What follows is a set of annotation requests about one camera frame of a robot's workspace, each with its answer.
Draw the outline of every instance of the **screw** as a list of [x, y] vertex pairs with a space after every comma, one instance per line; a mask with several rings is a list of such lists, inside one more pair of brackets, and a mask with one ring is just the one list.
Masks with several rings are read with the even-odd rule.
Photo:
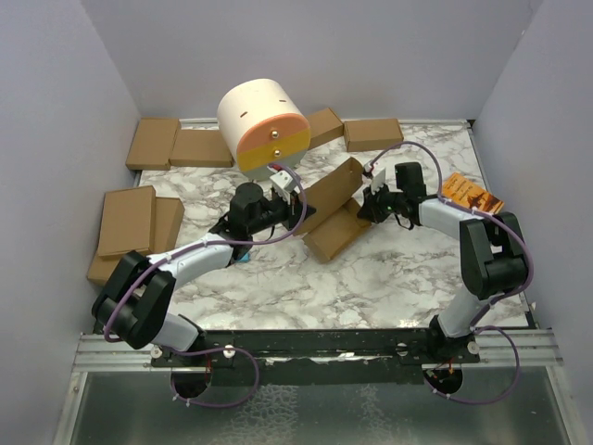
[[478, 352], [480, 352], [480, 347], [475, 341], [470, 341], [467, 344], [467, 350], [470, 352], [470, 354], [476, 355]]
[[150, 350], [150, 357], [153, 359], [160, 359], [163, 355], [163, 351], [158, 346], [155, 346], [153, 349]]

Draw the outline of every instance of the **cable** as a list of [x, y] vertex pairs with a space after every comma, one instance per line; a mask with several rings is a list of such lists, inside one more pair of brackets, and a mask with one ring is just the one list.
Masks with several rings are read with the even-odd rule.
[[515, 356], [515, 374], [514, 377], [512, 379], [511, 384], [509, 385], [508, 388], [506, 388], [502, 393], [500, 393], [499, 395], [497, 395], [497, 397], [493, 398], [493, 399], [489, 399], [489, 400], [469, 400], [469, 399], [463, 399], [463, 398], [459, 398], [459, 397], [454, 397], [451, 396], [450, 394], [445, 394], [444, 392], [439, 391], [438, 389], [434, 388], [431, 384], [430, 381], [426, 379], [426, 377], [424, 378], [424, 383], [426, 383], [426, 385], [428, 385], [432, 392], [434, 394], [436, 394], [437, 396], [442, 397], [443, 399], [447, 399], [448, 401], [455, 401], [457, 403], [462, 403], [464, 405], [490, 405], [492, 403], [496, 403], [498, 401], [502, 401], [503, 399], [509, 397], [512, 392], [517, 388], [517, 385], [519, 384], [519, 379], [521, 377], [521, 362], [519, 360], [519, 351], [517, 350], [517, 346], [515, 345], [514, 341], [512, 341], [511, 336], [509, 336], [509, 334], [507, 334], [506, 332], [504, 332], [502, 329], [500, 329], [499, 327], [493, 326], [493, 325], [488, 325], [488, 326], [484, 326], [481, 327], [479, 329], [476, 329], [476, 331], [474, 332], [475, 335], [479, 336], [480, 334], [482, 334], [484, 331], [498, 331], [501, 335], [503, 335], [507, 340], [509, 340], [509, 343], [511, 344], [511, 348], [512, 348], [512, 353]]
[[414, 142], [414, 141], [402, 141], [402, 142], [399, 142], [399, 143], [397, 143], [397, 144], [395, 144], [393, 146], [390, 146], [389, 148], [386, 148], [381, 153], [379, 153], [373, 160], [371, 160], [370, 162], [368, 162], [365, 165], [365, 169], [366, 168], [370, 168], [369, 172], [372, 172], [372, 170], [374, 169], [374, 163], [377, 160], [379, 160], [385, 153], [387, 153], [388, 151], [393, 150], [395, 148], [398, 148], [400, 146], [404, 146], [404, 145], [416, 146], [416, 147], [420, 148], [428, 156], [430, 156], [430, 158], [435, 163], [435, 166], [436, 166], [436, 174], [438, 176], [438, 188], [436, 190], [436, 196], [437, 196], [437, 198], [438, 198], [438, 200], [440, 202], [442, 202], [445, 205], [448, 205], [448, 206], [452, 207], [453, 209], [464, 211], [465, 213], [471, 213], [472, 215], [481, 216], [482, 218], [486, 218], [487, 220], [491, 221], [492, 223], [494, 223], [495, 225], [497, 225], [499, 228], [501, 228], [502, 230], [504, 230], [507, 234], [509, 234], [509, 236], [517, 244], [519, 244], [519, 246], [521, 247], [521, 250], [523, 251], [523, 253], [525, 255], [525, 260], [527, 262], [527, 277], [525, 278], [525, 281], [523, 282], [523, 284], [520, 285], [520, 286], [518, 286], [518, 287], [516, 287], [516, 288], [514, 288], [513, 290], [510, 290], [509, 292], [507, 292], [505, 294], [501, 294], [499, 296], [492, 297], [490, 299], [490, 301], [489, 301], [490, 304], [485, 305], [474, 316], [474, 318], [470, 321], [470, 327], [471, 328], [474, 328], [475, 325], [482, 319], [482, 317], [484, 317], [484, 315], [486, 315], [486, 313], [490, 310], [490, 307], [491, 306], [493, 306], [494, 304], [498, 303], [502, 299], [507, 299], [508, 297], [512, 297], [513, 295], [517, 295], [517, 294], [523, 292], [524, 290], [526, 290], [529, 287], [529, 285], [531, 284], [531, 282], [534, 279], [534, 261], [533, 261], [533, 257], [531, 255], [531, 252], [527, 248], [527, 245], [524, 243], [524, 241], [517, 234], [515, 234], [512, 231], [512, 229], [507, 224], [505, 224], [502, 221], [499, 221], [492, 214], [490, 214], [488, 212], [480, 211], [480, 210], [476, 210], [476, 209], [467, 209], [467, 208], [465, 208], [463, 206], [460, 206], [459, 204], [453, 202], [452, 200], [443, 197], [443, 172], [441, 171], [441, 166], [438, 163], [438, 159], [436, 158], [435, 154], [431, 150], [429, 150], [426, 146], [424, 146], [423, 144], [420, 144], [420, 143]]
[[[291, 230], [286, 232], [284, 235], [278, 236], [277, 238], [274, 238], [274, 239], [267, 239], [265, 241], [220, 240], [220, 241], [209, 242], [208, 243], [209, 246], [268, 246], [270, 244], [277, 243], [277, 242], [282, 241], [282, 240], [286, 239], [287, 237], [291, 236], [301, 226], [301, 224], [305, 221], [305, 217], [307, 216], [307, 195], [305, 195], [305, 189], [304, 189], [302, 183], [300, 183], [299, 176], [291, 168], [281, 165], [281, 164], [278, 164], [278, 163], [270, 164], [269, 167], [271, 167], [272, 169], [274, 169], [276, 171], [279, 171], [278, 169], [281, 169], [281, 170], [284, 170], [285, 172], [287, 172], [290, 175], [290, 177], [295, 181], [295, 184], [298, 187], [298, 191], [299, 191], [299, 194], [301, 197], [301, 202], [302, 202], [302, 211], [300, 213], [300, 217], [298, 218], [298, 221], [296, 222], [295, 227], [293, 227]], [[179, 258], [188, 252], [191, 252], [193, 250], [196, 250], [196, 249], [202, 248], [202, 247], [204, 247], [204, 243], [199, 243], [199, 244], [195, 244], [192, 246], [188, 246], [187, 248], [182, 248], [181, 250], [170, 255], [170, 257], [163, 258], [162, 260], [159, 260], [159, 261], [155, 262], [154, 264], [151, 264], [143, 273], [141, 273], [140, 276], [136, 279], [136, 281], [134, 281], [132, 283], [130, 288], [123, 295], [120, 302], [117, 304], [117, 306], [111, 313], [111, 316], [107, 320], [107, 323], [105, 324], [105, 327], [103, 329], [103, 337], [104, 337], [105, 341], [107, 341], [109, 343], [117, 343], [117, 342], [122, 341], [121, 338], [119, 338], [119, 337], [111, 336], [111, 329], [113, 328], [113, 324], [115, 323], [115, 320], [118, 317], [118, 314], [120, 313], [121, 308], [123, 308], [123, 306], [126, 304], [128, 299], [130, 299], [130, 297], [133, 295], [134, 290], [136, 290], [138, 288], [138, 286], [141, 285], [144, 282], [144, 280], [152, 272], [154, 272], [158, 267], [165, 264], [167, 261], [175, 260], [176, 258]], [[234, 406], [237, 406], [237, 405], [243, 403], [244, 401], [247, 401], [249, 398], [251, 398], [256, 393], [256, 391], [258, 390], [258, 385], [259, 385], [259, 367], [258, 367], [258, 363], [256, 362], [256, 359], [246, 350], [242, 350], [240, 348], [232, 348], [232, 349], [231, 348], [216, 348], [213, 350], [184, 352], [184, 351], [180, 351], [180, 350], [171, 349], [172, 352], [174, 352], [178, 355], [186, 356], [186, 357], [204, 355], [204, 354], [209, 354], [209, 353], [214, 353], [214, 352], [222, 352], [224, 350], [236, 350], [237, 352], [245, 354], [247, 356], [247, 358], [253, 363], [256, 377], [255, 377], [255, 380], [253, 383], [253, 387], [249, 390], [248, 394], [246, 396], [244, 396], [243, 398], [241, 398], [235, 402], [232, 402], [232, 403], [215, 404], [215, 403], [201, 402], [201, 401], [192, 400], [192, 399], [185, 400], [186, 402], [189, 401], [189, 403], [193, 403], [194, 405], [199, 405], [199, 406], [204, 406], [204, 407], [209, 407], [209, 408], [231, 408], [231, 407], [234, 407]]]
[[210, 403], [207, 401], [196, 400], [196, 398], [186, 399], [186, 398], [181, 397], [179, 395], [179, 393], [177, 392], [177, 389], [175, 388], [175, 382], [173, 382], [173, 376], [171, 375], [170, 389], [174, 395], [173, 400], [175, 401], [175, 400], [179, 399], [181, 401], [184, 401], [185, 403], [197, 405], [197, 406], [202, 406], [204, 408], [234, 408], [235, 406], [239, 406], [240, 404], [251, 399], [253, 397], [253, 395], [256, 393], [256, 391], [258, 390], [259, 367], [258, 367], [258, 362], [256, 361], [255, 357], [253, 355], [251, 355], [248, 351], [242, 350], [241, 348], [231, 348], [231, 347], [229, 347], [229, 348], [213, 348], [211, 350], [198, 350], [198, 351], [194, 351], [194, 352], [183, 352], [180, 350], [172, 350], [172, 351], [174, 353], [176, 353], [177, 355], [181, 355], [183, 357], [196, 357], [199, 355], [207, 355], [207, 354], [213, 354], [213, 353], [217, 353], [217, 352], [224, 352], [226, 350], [234, 350], [236, 352], [240, 352], [240, 353], [244, 354], [253, 363], [253, 368], [255, 370], [255, 378], [253, 380], [253, 386], [249, 389], [249, 392], [244, 397], [242, 397], [239, 400], [231, 401], [229, 403]]

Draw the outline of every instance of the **white cylinder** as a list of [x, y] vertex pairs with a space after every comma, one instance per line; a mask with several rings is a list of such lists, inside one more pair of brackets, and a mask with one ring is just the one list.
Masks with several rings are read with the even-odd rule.
[[217, 117], [239, 170], [251, 179], [268, 178], [270, 162], [294, 166], [309, 148], [309, 122], [270, 79], [235, 86], [222, 98]]

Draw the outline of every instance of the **cardboard box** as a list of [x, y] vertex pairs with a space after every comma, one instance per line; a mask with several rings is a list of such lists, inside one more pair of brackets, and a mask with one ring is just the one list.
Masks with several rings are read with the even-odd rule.
[[169, 170], [169, 156], [180, 128], [177, 119], [140, 119], [126, 166], [130, 170]]
[[310, 232], [342, 207], [362, 185], [362, 166], [349, 158], [333, 172], [305, 189], [307, 203], [316, 209], [296, 230], [295, 235]]
[[404, 140], [397, 119], [370, 119], [344, 123], [346, 151], [383, 150]]
[[342, 250], [364, 234], [371, 222], [357, 217], [360, 205], [353, 197], [303, 238], [305, 245], [321, 262], [333, 260]]
[[311, 127], [311, 143], [309, 150], [322, 146], [336, 137], [344, 135], [344, 123], [337, 117], [331, 108], [322, 109], [307, 116]]
[[130, 250], [155, 250], [156, 192], [152, 185], [105, 193], [97, 255], [117, 258]]
[[[154, 253], [162, 253], [175, 248], [183, 213], [183, 203], [177, 197], [157, 198]], [[120, 257], [105, 259], [95, 254], [86, 277], [92, 283], [104, 286], [119, 261]]]
[[157, 198], [154, 253], [175, 248], [184, 213], [185, 207], [178, 197]]
[[176, 167], [232, 167], [233, 156], [218, 130], [180, 130], [170, 153]]

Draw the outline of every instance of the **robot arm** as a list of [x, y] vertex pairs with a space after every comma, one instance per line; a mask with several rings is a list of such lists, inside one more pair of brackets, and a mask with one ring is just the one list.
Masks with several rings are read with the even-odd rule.
[[[288, 230], [295, 228], [301, 215], [305, 218], [315, 209], [299, 201], [295, 180], [284, 171], [271, 177], [271, 199], [263, 196], [261, 187], [245, 183], [237, 187], [229, 211], [208, 234], [187, 246], [145, 257], [135, 251], [120, 260], [92, 309], [103, 326], [116, 312], [111, 332], [134, 349], [148, 343], [188, 350], [201, 329], [183, 318], [167, 312], [172, 293], [198, 276], [223, 269], [240, 260], [251, 249], [252, 235], [278, 223]], [[146, 274], [142, 296], [132, 294], [116, 308], [133, 284]]]
[[[410, 230], [423, 225], [460, 241], [463, 286], [431, 322], [435, 348], [443, 349], [451, 340], [469, 336], [485, 306], [497, 295], [524, 283], [528, 272], [526, 259], [518, 243], [494, 222], [454, 209], [437, 196], [428, 196], [418, 162], [397, 164], [396, 182], [401, 191], [391, 192], [385, 184], [385, 170], [373, 176], [372, 184], [363, 190], [359, 218], [381, 223], [393, 214], [403, 227], [399, 220], [402, 216], [410, 221], [406, 227]], [[523, 238], [515, 215], [501, 212], [494, 217]], [[492, 246], [501, 249], [493, 253]]]

